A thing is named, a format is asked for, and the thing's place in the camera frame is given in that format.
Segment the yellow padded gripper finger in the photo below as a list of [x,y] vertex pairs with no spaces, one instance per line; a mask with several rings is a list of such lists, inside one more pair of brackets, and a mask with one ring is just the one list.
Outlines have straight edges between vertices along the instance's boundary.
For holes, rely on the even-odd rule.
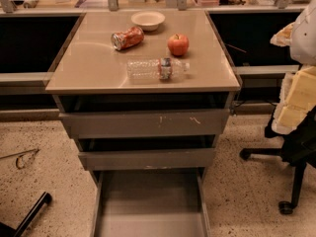
[[288,24],[272,36],[270,43],[280,47],[290,46],[292,29],[293,23]]
[[295,74],[286,73],[273,114],[272,130],[290,134],[316,106],[316,67],[304,65]]

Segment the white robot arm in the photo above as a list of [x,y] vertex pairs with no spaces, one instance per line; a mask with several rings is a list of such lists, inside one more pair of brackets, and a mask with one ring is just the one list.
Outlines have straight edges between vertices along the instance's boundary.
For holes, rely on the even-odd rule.
[[316,106],[316,0],[273,35],[271,43],[288,46],[290,57],[302,65],[294,74],[285,74],[273,114],[272,130],[290,134]]

